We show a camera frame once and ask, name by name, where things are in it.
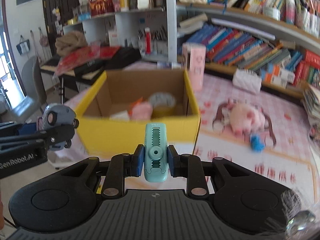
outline screw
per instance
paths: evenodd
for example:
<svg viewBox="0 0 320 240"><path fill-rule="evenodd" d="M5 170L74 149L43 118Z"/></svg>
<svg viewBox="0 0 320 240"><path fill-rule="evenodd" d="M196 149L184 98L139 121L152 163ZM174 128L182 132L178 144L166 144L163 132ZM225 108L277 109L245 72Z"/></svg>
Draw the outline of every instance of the screw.
<svg viewBox="0 0 320 240"><path fill-rule="evenodd" d="M115 195L118 195L119 194L119 190L117 190L116 188L114 187L110 187L110 188L106 188L104 191L103 191L104 195L106 196L115 196Z"/></svg>
<svg viewBox="0 0 320 240"><path fill-rule="evenodd" d="M207 190L205 190L204 188L202 187L195 187L191 190L191 193L193 195L196 195L196 196L203 196L205 194L207 194Z"/></svg>

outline bookshelf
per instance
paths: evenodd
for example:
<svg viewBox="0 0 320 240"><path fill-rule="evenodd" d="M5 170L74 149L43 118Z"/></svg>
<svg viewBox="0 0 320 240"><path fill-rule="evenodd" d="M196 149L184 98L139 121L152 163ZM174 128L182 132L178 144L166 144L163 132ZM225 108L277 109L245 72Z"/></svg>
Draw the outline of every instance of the bookshelf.
<svg viewBox="0 0 320 240"><path fill-rule="evenodd" d="M320 55L320 39L306 33L295 25L277 21L264 15L244 11L240 8L227 8L211 4L188 4L177 2L177 11L206 13L209 18L217 18L240 23L275 35L279 40L294 41L296 45Z"/></svg>
<svg viewBox="0 0 320 240"><path fill-rule="evenodd" d="M214 70L216 72L227 74L227 75L233 75L236 72L237 67L236 66L226 66L226 65L221 65L221 64L217 64L217 63L206 63L205 69ZM288 95L288 96L291 96L291 97L294 97L297 99L303 98L303 93L302 93L302 91L299 91L299 90L294 90L294 89L290 89L290 88L283 88L283 87L279 87L279 86L276 86L276 85L273 85L273 84L270 84L267 82L262 82L262 86L279 91L280 93L283 93L285 95Z"/></svg>

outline blue toy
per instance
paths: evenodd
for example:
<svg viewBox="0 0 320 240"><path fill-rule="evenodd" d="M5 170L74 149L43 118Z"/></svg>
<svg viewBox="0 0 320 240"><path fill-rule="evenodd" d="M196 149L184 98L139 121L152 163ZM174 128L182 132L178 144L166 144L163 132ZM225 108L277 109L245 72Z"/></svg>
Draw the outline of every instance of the blue toy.
<svg viewBox="0 0 320 240"><path fill-rule="evenodd" d="M144 142L144 177L163 182L168 176L167 130L164 123L148 123Z"/></svg>
<svg viewBox="0 0 320 240"><path fill-rule="evenodd" d="M251 149L255 152L262 152L265 148L265 145L261 141L260 136L256 134L250 136L250 146Z"/></svg>

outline pink stuffed pig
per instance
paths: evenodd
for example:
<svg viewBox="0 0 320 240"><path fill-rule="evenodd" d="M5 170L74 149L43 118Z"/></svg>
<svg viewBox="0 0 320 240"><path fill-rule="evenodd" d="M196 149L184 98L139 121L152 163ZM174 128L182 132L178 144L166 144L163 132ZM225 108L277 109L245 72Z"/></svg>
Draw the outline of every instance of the pink stuffed pig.
<svg viewBox="0 0 320 240"><path fill-rule="evenodd" d="M249 104L238 103L229 105L228 109L232 109L230 113L230 126L235 135L243 133L250 134L260 129L264 129L265 117Z"/></svg>

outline pink container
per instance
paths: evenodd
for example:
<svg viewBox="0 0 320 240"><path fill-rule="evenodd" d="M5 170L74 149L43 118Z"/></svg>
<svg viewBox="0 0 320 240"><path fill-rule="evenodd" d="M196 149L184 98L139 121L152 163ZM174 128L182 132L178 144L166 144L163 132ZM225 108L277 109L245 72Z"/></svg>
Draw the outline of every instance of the pink container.
<svg viewBox="0 0 320 240"><path fill-rule="evenodd" d="M201 91L203 86L206 48L203 44L184 43L182 45L182 67L188 70L194 91Z"/></svg>

